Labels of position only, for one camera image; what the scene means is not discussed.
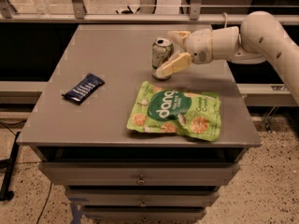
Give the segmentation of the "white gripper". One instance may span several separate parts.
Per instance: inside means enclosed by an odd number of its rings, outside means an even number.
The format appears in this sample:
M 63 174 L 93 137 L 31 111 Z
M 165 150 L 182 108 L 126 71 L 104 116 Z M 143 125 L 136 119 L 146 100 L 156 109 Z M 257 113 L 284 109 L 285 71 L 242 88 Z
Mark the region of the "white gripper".
M 157 78 L 171 77 L 188 68 L 192 62 L 195 64 L 212 62 L 212 31 L 210 29 L 192 33 L 190 31 L 169 31 L 167 35 L 179 50 L 187 52 L 175 52 L 167 62 L 156 69 Z

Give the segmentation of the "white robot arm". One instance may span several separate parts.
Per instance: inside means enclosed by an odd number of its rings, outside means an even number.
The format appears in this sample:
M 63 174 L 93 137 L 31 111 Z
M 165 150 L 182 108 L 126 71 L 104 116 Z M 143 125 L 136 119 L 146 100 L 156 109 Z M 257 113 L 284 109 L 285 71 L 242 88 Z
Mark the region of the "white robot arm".
M 299 46 L 273 15 L 256 11 L 239 27 L 170 31 L 168 37 L 180 50 L 156 69 L 157 78 L 169 77 L 193 63 L 214 60 L 243 63 L 262 59 L 273 66 L 294 101 L 299 103 Z

